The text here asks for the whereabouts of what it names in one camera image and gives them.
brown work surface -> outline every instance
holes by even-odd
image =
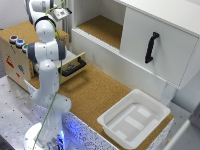
[[[39,88],[38,77],[33,78],[29,83]],[[90,64],[87,64],[83,72],[63,83],[58,91],[59,94],[65,95],[72,100],[72,108],[70,110],[72,113],[120,150],[123,150],[123,148],[104,133],[102,126],[97,122],[97,118],[129,92],[131,92],[131,89]],[[172,119],[173,115],[167,116],[136,150],[148,148]]]
[[[98,16],[77,26],[83,31],[120,49],[123,26],[103,16]]]
[[[57,28],[60,37],[68,35],[66,32]],[[24,21],[15,26],[6,28],[0,31],[0,37],[9,43],[9,38],[12,35],[17,35],[19,39],[24,39],[26,44],[40,42],[35,32],[35,26],[31,25],[29,21]]]

cabinet handle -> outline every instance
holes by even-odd
[[[151,37],[150,41],[149,41],[149,45],[147,48],[147,53],[146,53],[146,57],[145,57],[145,63],[148,64],[149,62],[151,62],[153,60],[153,57],[151,57],[151,53],[153,50],[153,45],[154,45],[154,40],[157,39],[160,35],[156,32],[153,32],[153,36]]]
[[[81,57],[78,57],[78,62],[80,63],[78,66],[74,67],[73,69],[62,71],[62,76],[68,77],[71,74],[75,73],[76,71],[80,70],[81,68],[85,67],[86,62],[81,59]]]

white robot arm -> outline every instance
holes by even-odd
[[[40,89],[33,93],[31,99],[37,105],[49,109],[53,97],[59,89],[59,73],[52,61],[65,59],[67,48],[63,42],[55,39],[55,20],[51,15],[45,13],[56,6],[54,0],[24,0],[24,2],[29,20],[31,24],[35,25],[37,36],[42,41],[29,44],[26,52],[28,58],[39,66]],[[70,13],[65,9],[63,11],[65,11],[64,16]],[[48,143],[53,139],[55,141],[63,130],[61,115],[68,112],[70,108],[71,100],[57,94],[55,103],[41,130],[37,146],[43,150],[50,149]],[[30,143],[25,145],[25,150],[28,147],[31,147]]]

white wall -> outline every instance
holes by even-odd
[[[0,29],[5,29],[28,20],[24,0],[0,0]],[[62,29],[62,22],[56,23]]]
[[[200,102],[200,71],[182,90],[177,91],[173,102],[189,112],[195,109]]]

wire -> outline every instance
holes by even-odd
[[[45,13],[45,15],[47,16],[47,13],[48,13],[49,11],[54,10],[54,9],[60,7],[62,4],[64,4],[64,6],[66,6],[66,5],[65,5],[65,0],[63,0],[58,6],[47,10],[46,13]],[[59,35],[59,33],[58,33],[57,28],[54,26],[54,24],[53,24],[50,20],[49,20],[49,22],[52,24],[52,26],[53,26],[54,29],[56,30],[56,32],[57,32],[57,34],[58,34],[58,38],[59,38],[59,40],[60,40],[60,35]],[[61,68],[60,68],[60,70],[61,70],[61,71],[60,71],[60,76],[59,76],[59,84],[61,83],[62,60],[61,60]],[[49,108],[49,110],[48,110],[48,112],[47,112],[47,114],[46,114],[46,116],[45,116],[45,119],[44,119],[44,121],[43,121],[43,123],[42,123],[42,127],[41,127],[41,129],[40,129],[40,131],[39,131],[39,133],[38,133],[38,135],[37,135],[37,138],[36,138],[36,140],[35,140],[35,143],[34,143],[34,145],[33,145],[33,149],[32,149],[32,150],[34,150],[35,144],[36,144],[36,142],[38,141],[38,138],[39,138],[39,136],[40,136],[40,133],[41,133],[41,131],[42,131],[43,127],[44,127],[44,124],[45,124],[45,122],[46,122],[46,119],[47,119],[47,117],[49,116],[49,113],[50,113],[50,111],[51,111],[51,108],[53,107],[53,104],[54,104],[54,102],[55,102],[55,99],[56,99],[56,95],[57,95],[57,94],[58,94],[58,92],[56,92],[55,95],[54,95],[53,101],[52,101],[52,103],[51,103],[51,105],[50,105],[50,108]]]

